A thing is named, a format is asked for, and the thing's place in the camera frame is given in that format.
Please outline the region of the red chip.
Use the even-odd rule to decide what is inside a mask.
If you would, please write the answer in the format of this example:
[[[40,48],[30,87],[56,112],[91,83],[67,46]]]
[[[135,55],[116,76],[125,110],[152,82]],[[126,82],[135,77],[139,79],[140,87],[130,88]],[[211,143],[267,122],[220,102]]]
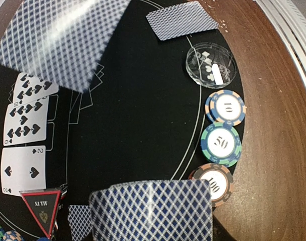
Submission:
[[[188,178],[208,181],[213,207],[224,204],[234,190],[233,176],[230,170],[221,164],[204,164],[192,171]]]

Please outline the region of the grey card deck box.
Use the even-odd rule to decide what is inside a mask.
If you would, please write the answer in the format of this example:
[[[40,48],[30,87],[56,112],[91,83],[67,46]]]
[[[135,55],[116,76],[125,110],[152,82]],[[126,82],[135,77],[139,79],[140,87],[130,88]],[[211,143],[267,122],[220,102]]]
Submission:
[[[212,240],[206,180],[114,185],[89,197],[93,240]]]

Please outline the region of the dealt card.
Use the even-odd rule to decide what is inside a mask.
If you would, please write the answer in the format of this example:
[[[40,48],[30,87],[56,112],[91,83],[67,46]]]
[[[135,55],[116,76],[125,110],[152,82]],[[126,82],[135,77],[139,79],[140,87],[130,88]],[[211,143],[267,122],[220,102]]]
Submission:
[[[69,205],[68,223],[72,240],[84,240],[92,230],[90,207],[88,205]]]
[[[198,1],[152,11],[146,15],[146,19],[161,41],[215,30],[219,26]]]

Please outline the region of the nine of spades card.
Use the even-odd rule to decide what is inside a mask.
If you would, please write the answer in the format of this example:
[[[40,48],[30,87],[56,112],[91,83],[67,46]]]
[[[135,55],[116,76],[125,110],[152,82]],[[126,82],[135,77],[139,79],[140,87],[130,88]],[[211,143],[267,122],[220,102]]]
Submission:
[[[44,141],[47,137],[49,97],[22,105],[9,104],[6,111],[3,145]]]

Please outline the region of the ten of spades card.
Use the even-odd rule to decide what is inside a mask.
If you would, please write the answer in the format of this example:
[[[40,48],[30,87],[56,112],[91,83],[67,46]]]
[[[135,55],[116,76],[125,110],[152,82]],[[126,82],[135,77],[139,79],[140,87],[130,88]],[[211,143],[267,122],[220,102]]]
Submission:
[[[15,83],[13,103],[28,103],[57,93],[58,90],[59,85],[22,72]]]

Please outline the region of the red triangle marker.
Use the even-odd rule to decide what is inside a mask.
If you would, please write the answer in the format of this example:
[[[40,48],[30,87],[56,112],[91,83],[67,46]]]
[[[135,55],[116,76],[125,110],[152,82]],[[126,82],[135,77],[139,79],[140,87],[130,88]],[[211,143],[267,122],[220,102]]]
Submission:
[[[58,188],[19,192],[34,220],[48,240],[53,237],[59,205],[67,194],[67,190],[67,185],[64,185]]]

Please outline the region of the two of spades card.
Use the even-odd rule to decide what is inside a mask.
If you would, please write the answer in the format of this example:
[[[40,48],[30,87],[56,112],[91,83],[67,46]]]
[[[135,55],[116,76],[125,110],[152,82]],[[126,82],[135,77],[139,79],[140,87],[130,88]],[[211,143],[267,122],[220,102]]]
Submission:
[[[46,147],[3,148],[2,193],[20,196],[20,191],[46,188]]]

